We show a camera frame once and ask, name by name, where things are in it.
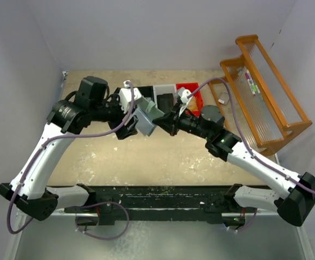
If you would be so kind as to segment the green leather card holder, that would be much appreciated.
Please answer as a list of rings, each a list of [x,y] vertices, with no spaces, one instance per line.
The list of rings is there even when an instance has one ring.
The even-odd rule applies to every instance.
[[[144,136],[151,136],[156,129],[153,120],[164,116],[164,112],[152,100],[141,97],[136,101],[133,116],[137,118],[136,129]]]

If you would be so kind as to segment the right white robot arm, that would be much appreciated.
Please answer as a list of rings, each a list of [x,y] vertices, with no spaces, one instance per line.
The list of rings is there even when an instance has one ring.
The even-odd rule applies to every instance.
[[[267,189],[235,184],[227,192],[225,206],[231,212],[254,207],[277,212],[287,223],[302,226],[315,205],[315,176],[290,171],[267,159],[224,127],[225,118],[216,106],[206,105],[199,116],[178,107],[153,123],[171,136],[179,130],[206,140],[208,152],[260,179]]]

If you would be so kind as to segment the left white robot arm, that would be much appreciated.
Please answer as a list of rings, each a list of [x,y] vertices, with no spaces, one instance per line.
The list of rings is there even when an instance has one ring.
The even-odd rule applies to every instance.
[[[67,207],[92,211],[96,205],[95,191],[83,184],[50,187],[50,176],[75,139],[110,134],[124,139],[136,133],[134,111],[142,98],[140,90],[129,80],[110,93],[106,80],[87,76],[78,90],[56,102],[24,167],[11,182],[0,184],[0,195],[9,201],[6,220],[11,220],[13,207],[39,221]]]

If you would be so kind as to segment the black wallet in bin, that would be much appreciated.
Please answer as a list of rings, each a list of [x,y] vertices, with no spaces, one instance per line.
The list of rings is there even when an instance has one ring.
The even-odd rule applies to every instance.
[[[168,113],[174,106],[174,98],[172,93],[161,94],[157,96],[157,107],[159,110]]]

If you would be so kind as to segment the orange packets in bin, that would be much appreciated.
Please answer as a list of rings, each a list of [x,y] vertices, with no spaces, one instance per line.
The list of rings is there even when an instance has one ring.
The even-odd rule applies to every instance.
[[[191,111],[191,112],[195,112],[198,111],[198,105],[197,105],[197,100],[194,96],[191,97],[190,102],[187,106],[187,108]]]

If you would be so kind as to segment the white plastic bin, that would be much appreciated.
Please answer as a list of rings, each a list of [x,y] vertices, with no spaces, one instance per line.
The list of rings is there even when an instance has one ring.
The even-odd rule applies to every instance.
[[[167,114],[175,105],[174,94],[176,84],[159,84],[153,85],[154,102],[157,108]]]

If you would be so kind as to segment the black plastic bin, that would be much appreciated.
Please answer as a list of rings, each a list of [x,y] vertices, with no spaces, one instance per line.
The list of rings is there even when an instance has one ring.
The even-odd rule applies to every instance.
[[[154,92],[153,86],[143,86],[133,88],[134,98],[130,103],[133,103],[136,106],[140,106],[146,111],[151,111],[154,106]]]

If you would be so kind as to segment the red plastic bin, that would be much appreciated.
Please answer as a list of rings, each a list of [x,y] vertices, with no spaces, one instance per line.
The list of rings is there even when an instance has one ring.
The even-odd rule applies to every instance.
[[[177,83],[177,84],[176,84],[176,90],[178,90],[178,89],[180,89],[180,88],[182,88],[182,87],[184,87],[184,88],[190,90],[191,93],[192,93],[192,92],[194,92],[194,91],[199,87],[199,85],[198,85],[197,82],[187,82],[187,83]],[[201,110],[202,110],[202,108],[203,108],[203,106],[204,106],[204,102],[203,102],[203,99],[202,99],[202,96],[201,96],[200,91],[196,92],[193,96],[194,96],[194,97],[196,98],[196,100],[197,100],[198,111],[195,111],[194,113],[193,113],[193,112],[192,112],[192,113],[193,113],[195,116],[199,116],[199,115],[200,115],[200,112],[201,112]]]

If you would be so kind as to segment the small grey box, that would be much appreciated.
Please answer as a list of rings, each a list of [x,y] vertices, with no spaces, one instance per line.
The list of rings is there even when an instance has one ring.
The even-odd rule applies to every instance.
[[[229,94],[227,92],[222,92],[218,98],[218,102],[221,105],[227,105],[229,102]]]

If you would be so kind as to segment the wooden tiered rack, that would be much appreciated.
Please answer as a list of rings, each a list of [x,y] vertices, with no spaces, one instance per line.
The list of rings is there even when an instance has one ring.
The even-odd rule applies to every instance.
[[[242,129],[250,146],[268,157],[276,154],[300,133],[312,125],[293,95],[282,74],[265,50],[257,35],[239,36],[235,40],[241,54],[222,60],[221,79],[212,80],[214,87],[226,81],[247,122]],[[263,97],[253,96],[245,72],[249,70],[253,83]]]

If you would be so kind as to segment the purple marker pen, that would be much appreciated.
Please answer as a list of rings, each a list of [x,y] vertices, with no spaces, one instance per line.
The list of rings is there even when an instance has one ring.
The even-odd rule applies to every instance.
[[[253,94],[253,90],[252,90],[252,87],[251,87],[251,84],[253,83],[253,80],[252,80],[252,78],[251,78],[251,75],[250,75],[250,72],[249,72],[248,69],[247,69],[246,72],[245,72],[245,76],[246,76],[247,82],[248,82],[248,84],[249,84],[249,86],[250,86],[251,92],[252,92],[252,94]]]

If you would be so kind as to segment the green marker pen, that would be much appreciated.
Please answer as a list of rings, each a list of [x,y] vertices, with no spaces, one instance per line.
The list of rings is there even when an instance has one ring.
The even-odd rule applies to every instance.
[[[253,90],[253,95],[258,96],[261,100],[263,100],[262,95],[260,94],[260,90],[258,89],[257,85],[255,83],[251,84],[252,90]]]

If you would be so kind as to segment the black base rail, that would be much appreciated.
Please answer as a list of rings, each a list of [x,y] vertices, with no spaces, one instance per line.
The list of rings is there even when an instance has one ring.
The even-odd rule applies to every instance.
[[[99,218],[99,225],[113,225],[117,220],[160,222],[206,222],[222,224],[230,217],[244,217],[255,210],[243,209],[226,196],[230,186],[91,186],[94,195],[79,209],[68,206],[66,213],[78,217]]]

